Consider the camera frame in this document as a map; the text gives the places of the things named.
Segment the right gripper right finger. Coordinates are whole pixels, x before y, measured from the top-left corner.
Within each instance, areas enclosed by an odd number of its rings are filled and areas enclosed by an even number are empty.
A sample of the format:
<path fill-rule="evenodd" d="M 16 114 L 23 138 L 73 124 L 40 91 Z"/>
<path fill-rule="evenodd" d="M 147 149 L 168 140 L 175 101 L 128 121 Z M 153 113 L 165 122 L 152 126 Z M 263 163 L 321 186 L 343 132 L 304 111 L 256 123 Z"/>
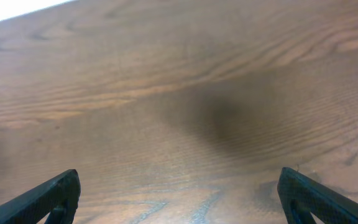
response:
<path fill-rule="evenodd" d="M 358 203 L 310 179 L 290 167 L 281 171 L 277 185 L 289 224 L 358 224 Z"/>

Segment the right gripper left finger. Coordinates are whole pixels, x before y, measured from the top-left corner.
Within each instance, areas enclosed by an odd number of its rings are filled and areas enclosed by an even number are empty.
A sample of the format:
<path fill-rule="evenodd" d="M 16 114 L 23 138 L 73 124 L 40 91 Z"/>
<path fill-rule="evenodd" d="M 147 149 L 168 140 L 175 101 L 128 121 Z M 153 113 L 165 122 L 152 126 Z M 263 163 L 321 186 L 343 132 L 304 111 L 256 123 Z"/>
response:
<path fill-rule="evenodd" d="M 76 170 L 69 169 L 0 205 L 0 223 L 73 223 L 81 185 Z"/>

